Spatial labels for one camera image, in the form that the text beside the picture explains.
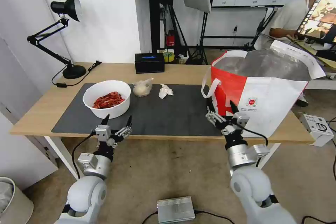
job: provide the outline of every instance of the monitor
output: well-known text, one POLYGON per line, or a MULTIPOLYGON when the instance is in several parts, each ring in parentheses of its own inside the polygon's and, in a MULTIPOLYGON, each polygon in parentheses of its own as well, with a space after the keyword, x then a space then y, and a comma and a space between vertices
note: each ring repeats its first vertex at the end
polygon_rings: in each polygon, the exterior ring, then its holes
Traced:
POLYGON ((336 44, 336 0, 316 0, 297 32, 319 43, 336 44))

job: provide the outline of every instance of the desk lamp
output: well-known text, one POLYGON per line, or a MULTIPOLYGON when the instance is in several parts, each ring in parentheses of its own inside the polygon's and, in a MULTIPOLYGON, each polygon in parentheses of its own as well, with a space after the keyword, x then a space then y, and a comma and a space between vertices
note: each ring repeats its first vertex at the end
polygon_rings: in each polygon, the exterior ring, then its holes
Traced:
POLYGON ((66 18, 65 15, 68 15, 72 19, 80 22, 80 18, 82 16, 81 3, 79 0, 66 0, 65 2, 51 2, 50 7, 52 11, 57 13, 61 19, 58 20, 56 23, 43 29, 42 31, 39 31, 36 34, 29 36, 27 40, 29 43, 33 44, 37 48, 40 48, 42 51, 48 53, 49 55, 53 56, 55 59, 61 61, 63 64, 66 65, 66 69, 64 69, 63 71, 64 78, 66 79, 79 78, 85 75, 86 73, 85 67, 72 64, 70 59, 64 58, 52 52, 48 48, 41 45, 40 42, 50 37, 51 35, 55 34, 56 32, 63 30, 65 27, 68 26, 69 19, 66 18), (63 26, 52 32, 44 33, 50 28, 57 26, 59 23, 62 24, 63 26))

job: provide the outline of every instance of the lamp arm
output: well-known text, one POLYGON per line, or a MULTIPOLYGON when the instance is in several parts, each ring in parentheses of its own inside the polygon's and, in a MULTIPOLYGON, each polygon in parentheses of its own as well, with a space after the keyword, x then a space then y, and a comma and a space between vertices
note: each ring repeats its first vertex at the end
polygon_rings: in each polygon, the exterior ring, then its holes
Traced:
POLYGON ((49 55, 51 55, 55 59, 61 61, 63 64, 65 64, 67 66, 73 65, 71 63, 71 60, 66 60, 66 59, 62 58, 60 55, 54 53, 53 51, 49 50, 48 48, 46 48, 46 47, 44 47, 43 45, 40 44, 40 41, 50 37, 51 35, 59 32, 60 30, 63 30, 67 26, 68 26, 68 19, 63 17, 60 20, 58 20, 56 23, 48 26, 47 28, 43 29, 42 31, 39 31, 38 33, 36 33, 34 35, 28 36, 27 40, 30 44, 36 46, 37 48, 41 49, 45 53, 48 53, 49 55), (53 32, 43 34, 43 32, 45 32, 45 31, 49 30, 50 28, 58 25, 59 23, 61 23, 63 26, 58 28, 57 30, 55 30, 53 32))

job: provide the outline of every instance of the trash can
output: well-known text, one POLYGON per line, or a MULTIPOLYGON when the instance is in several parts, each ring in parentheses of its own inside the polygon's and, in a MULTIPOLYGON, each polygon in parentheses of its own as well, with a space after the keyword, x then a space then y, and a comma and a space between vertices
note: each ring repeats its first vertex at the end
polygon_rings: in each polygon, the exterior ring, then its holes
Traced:
POLYGON ((10 178, 0 177, 0 182, 13 185, 13 195, 8 206, 0 214, 0 224, 26 224, 33 213, 33 202, 21 192, 10 178))

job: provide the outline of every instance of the black box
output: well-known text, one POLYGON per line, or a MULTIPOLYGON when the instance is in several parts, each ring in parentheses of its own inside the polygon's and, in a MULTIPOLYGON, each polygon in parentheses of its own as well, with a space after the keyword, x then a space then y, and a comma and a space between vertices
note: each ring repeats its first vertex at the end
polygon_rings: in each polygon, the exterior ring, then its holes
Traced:
POLYGON ((165 71, 165 59, 161 52, 135 54, 134 64, 137 74, 165 71))

